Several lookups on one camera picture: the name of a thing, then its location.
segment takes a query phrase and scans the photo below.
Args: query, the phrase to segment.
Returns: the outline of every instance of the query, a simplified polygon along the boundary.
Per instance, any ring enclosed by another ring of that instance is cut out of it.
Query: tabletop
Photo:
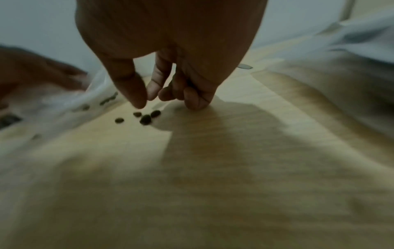
[[[393,141],[264,70],[275,49],[204,110],[125,103],[3,172],[1,248],[393,248]]]

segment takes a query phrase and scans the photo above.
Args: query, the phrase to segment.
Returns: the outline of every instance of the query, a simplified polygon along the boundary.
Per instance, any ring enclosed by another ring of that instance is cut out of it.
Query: wooden table
[[[209,108],[127,103],[1,174],[0,248],[394,248],[393,141],[263,71],[275,49]]]

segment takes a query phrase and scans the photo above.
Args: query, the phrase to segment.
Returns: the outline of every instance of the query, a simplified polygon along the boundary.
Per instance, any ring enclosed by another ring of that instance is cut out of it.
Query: wooden surface
[[[3,172],[0,248],[394,248],[393,141],[262,71],[274,50],[205,110],[124,104]]]

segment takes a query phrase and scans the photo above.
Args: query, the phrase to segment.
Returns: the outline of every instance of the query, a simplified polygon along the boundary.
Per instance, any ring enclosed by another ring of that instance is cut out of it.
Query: skin
[[[58,62],[30,51],[0,46],[0,101],[23,85],[50,82],[68,90],[83,90],[72,76],[86,73],[71,65]],[[0,103],[0,109],[6,103]]]
[[[179,99],[206,107],[260,26],[266,0],[77,0],[76,24],[116,87],[136,108]],[[156,52],[151,82],[135,58]],[[170,84],[164,83],[176,72]]]

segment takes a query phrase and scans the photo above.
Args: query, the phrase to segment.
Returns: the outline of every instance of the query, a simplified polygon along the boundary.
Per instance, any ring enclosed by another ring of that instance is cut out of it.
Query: human hand
[[[86,72],[20,48],[0,46],[0,101],[21,85],[53,83],[69,90],[82,85],[71,76]]]
[[[78,0],[77,27],[116,87],[137,108],[157,96],[209,105],[260,26],[266,0]],[[133,59],[156,52],[145,87]],[[176,72],[167,87],[172,64]]]

